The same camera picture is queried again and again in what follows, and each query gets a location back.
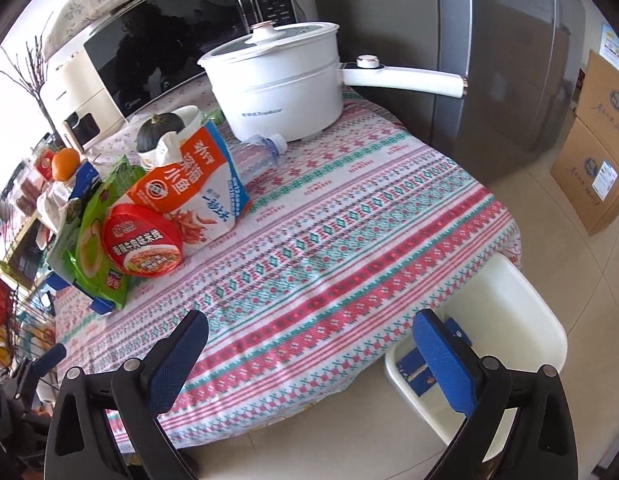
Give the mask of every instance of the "bolt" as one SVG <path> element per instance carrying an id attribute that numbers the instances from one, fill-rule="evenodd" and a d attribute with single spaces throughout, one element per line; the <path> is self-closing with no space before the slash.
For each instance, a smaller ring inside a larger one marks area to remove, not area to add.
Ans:
<path id="1" fill-rule="evenodd" d="M 134 357 L 132 359 L 128 359 L 125 363 L 123 363 L 123 369 L 126 372 L 133 372 L 139 366 L 141 366 L 141 362 L 136 357 Z"/>
<path id="2" fill-rule="evenodd" d="M 483 358 L 483 366 L 488 370 L 498 370 L 500 363 L 498 362 L 498 359 L 488 355 Z"/>
<path id="3" fill-rule="evenodd" d="M 80 368 L 75 366 L 74 368 L 70 368 L 68 372 L 65 374 L 68 379 L 76 379 L 80 376 Z"/>
<path id="4" fill-rule="evenodd" d="M 545 365 L 543 367 L 543 373 L 547 375 L 547 377 L 556 377 L 558 375 L 556 368 L 554 368 L 552 365 Z"/>

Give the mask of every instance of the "microwave oven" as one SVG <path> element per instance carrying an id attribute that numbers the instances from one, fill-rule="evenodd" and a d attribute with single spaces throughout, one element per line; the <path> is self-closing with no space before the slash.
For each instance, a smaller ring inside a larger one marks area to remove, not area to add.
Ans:
<path id="1" fill-rule="evenodd" d="M 201 75 L 203 54 L 269 20 L 296 23 L 292 0 L 132 0 L 50 70 L 41 99 L 65 144 L 82 153 Z"/>
<path id="2" fill-rule="evenodd" d="M 198 59 L 256 23 L 296 22 L 292 0 L 133 0 L 85 42 L 123 117 L 198 76 Z"/>

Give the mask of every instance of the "pot handle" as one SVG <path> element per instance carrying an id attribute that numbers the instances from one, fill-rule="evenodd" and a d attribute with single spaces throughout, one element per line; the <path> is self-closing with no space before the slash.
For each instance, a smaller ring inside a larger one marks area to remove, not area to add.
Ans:
<path id="1" fill-rule="evenodd" d="M 348 86 L 398 88 L 456 98 L 466 94 L 467 80 L 460 75 L 383 65 L 373 69 L 350 68 L 352 65 L 343 65 L 340 71 L 341 80 Z"/>

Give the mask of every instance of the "instant noodle cup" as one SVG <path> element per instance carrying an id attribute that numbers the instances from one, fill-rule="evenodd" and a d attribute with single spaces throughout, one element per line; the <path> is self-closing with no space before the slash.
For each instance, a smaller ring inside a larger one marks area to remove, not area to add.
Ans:
<path id="1" fill-rule="evenodd" d="M 176 269 L 183 260 L 179 229 L 144 206 L 114 206 L 102 233 L 104 250 L 125 274 L 156 278 Z"/>

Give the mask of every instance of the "green snack bag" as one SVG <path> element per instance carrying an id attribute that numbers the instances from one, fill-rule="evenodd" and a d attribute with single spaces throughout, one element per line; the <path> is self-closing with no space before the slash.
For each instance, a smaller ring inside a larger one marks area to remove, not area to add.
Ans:
<path id="1" fill-rule="evenodd" d="M 129 276 L 123 274 L 104 251 L 101 228 L 109 208 L 144 175 L 141 166 L 133 166 L 127 157 L 122 158 L 88 202 L 74 252 L 70 252 L 78 285 L 96 298 L 113 301 L 119 308 L 125 305 Z"/>

